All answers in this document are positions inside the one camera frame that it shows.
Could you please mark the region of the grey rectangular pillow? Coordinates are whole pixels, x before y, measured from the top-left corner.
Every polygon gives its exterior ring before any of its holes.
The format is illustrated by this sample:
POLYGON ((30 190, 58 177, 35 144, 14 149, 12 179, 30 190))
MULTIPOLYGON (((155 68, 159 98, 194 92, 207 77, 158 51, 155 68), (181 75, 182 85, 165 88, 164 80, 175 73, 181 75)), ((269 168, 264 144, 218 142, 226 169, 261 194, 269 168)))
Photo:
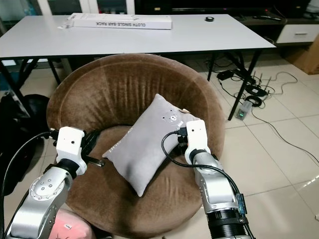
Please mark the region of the grey rectangular pillow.
POLYGON ((183 112, 155 94, 150 106, 103 157, 114 165, 141 197, 166 158, 161 149, 162 138, 194 120, 198 118, 189 111, 183 112))

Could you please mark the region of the brown round velvet sofa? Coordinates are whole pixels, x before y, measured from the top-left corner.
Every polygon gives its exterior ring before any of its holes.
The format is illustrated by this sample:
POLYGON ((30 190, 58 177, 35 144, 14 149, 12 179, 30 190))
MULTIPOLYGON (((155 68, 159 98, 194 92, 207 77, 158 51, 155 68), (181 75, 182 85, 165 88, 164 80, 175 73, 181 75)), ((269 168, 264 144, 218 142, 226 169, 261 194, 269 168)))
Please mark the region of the brown round velvet sofa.
MULTIPOLYGON (((98 132, 90 156, 100 158, 125 136, 156 94, 205 121, 212 153, 225 143, 225 117, 210 83, 180 62, 152 54, 103 57, 73 71, 55 89, 46 109, 50 128, 98 132)), ((162 236, 201 209, 193 169, 165 162, 139 197, 111 162, 77 177, 66 205, 105 232, 129 239, 162 236)))

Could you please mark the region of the grey device with green light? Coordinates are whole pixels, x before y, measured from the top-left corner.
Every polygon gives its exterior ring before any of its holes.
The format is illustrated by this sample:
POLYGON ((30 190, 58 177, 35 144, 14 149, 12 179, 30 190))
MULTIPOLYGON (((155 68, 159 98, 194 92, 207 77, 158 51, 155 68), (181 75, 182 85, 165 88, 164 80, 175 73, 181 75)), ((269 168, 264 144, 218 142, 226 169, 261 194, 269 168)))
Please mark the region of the grey device with green light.
POLYGON ((238 120, 244 120, 250 111, 253 109, 253 103, 250 101, 244 101, 241 105, 238 106, 235 111, 235 118, 238 120))

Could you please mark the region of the black bag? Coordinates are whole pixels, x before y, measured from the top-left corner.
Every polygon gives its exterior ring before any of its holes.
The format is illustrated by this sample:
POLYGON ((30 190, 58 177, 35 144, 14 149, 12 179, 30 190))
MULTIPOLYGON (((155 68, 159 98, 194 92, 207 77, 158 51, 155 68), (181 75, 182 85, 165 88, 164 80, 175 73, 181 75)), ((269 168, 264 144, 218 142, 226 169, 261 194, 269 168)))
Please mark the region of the black bag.
POLYGON ((3 196, 13 193, 18 182, 32 169, 34 154, 36 149, 42 146, 42 140, 35 139, 26 146, 23 144, 37 134, 49 130, 46 123, 49 97, 27 94, 24 98, 34 116, 25 116, 11 94, 0 99, 0 175, 4 177, 3 196))

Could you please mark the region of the black power adapter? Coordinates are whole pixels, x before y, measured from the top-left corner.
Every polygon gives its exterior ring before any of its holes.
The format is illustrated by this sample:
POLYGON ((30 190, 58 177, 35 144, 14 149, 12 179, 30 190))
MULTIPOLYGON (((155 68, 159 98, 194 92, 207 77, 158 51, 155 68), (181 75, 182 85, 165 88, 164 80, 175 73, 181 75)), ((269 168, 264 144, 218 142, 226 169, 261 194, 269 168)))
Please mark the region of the black power adapter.
POLYGON ((227 80, 228 78, 232 78, 234 75, 235 75, 235 72, 233 70, 225 70, 225 71, 219 71, 216 77, 219 81, 223 81, 223 80, 227 80))

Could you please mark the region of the white table with black legs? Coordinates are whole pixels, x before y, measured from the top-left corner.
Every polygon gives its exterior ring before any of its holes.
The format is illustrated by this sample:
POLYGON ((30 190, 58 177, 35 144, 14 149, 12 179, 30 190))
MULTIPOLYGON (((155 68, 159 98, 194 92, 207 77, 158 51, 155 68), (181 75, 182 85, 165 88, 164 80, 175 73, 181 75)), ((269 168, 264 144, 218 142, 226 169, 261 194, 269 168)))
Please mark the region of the white table with black legs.
POLYGON ((171 30, 61 29, 64 15, 25 16, 0 38, 0 59, 98 57, 116 54, 223 53, 248 80, 262 50, 273 44, 228 14, 174 14, 171 30))

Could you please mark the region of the long white cardboard box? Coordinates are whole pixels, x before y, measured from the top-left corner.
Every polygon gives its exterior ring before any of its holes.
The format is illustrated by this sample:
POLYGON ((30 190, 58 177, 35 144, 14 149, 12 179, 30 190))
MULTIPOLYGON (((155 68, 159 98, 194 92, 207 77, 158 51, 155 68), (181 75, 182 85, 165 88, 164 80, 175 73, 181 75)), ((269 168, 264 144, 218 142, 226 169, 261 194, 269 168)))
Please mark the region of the long white cardboard box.
POLYGON ((73 27, 172 29, 171 16, 159 14, 73 13, 67 21, 73 21, 73 27))

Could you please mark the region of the white glass door cabinet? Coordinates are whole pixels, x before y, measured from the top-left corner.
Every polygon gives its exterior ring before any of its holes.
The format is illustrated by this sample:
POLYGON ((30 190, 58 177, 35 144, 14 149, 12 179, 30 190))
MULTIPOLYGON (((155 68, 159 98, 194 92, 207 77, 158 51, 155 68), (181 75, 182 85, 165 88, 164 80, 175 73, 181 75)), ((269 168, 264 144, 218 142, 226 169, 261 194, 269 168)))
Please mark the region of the white glass door cabinet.
POLYGON ((41 14, 135 14, 135 0, 30 0, 41 14))

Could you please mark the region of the brown cardboard box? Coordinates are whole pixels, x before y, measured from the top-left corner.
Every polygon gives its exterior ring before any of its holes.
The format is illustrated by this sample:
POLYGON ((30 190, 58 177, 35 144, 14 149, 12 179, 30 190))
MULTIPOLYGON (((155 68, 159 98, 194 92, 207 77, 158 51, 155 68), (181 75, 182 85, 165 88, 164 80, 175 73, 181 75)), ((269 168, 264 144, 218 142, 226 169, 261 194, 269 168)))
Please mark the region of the brown cardboard box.
POLYGON ((286 59, 308 75, 319 74, 319 45, 294 49, 286 59))

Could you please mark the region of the white drawer cabinet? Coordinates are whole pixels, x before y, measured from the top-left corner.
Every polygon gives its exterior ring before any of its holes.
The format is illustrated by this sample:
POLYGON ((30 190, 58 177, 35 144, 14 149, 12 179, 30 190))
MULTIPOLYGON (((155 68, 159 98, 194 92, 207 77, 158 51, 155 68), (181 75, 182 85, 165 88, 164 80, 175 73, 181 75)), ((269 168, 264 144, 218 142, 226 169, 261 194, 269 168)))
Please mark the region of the white drawer cabinet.
POLYGON ((317 24, 287 24, 281 30, 276 43, 306 43, 313 42, 319 34, 317 24))

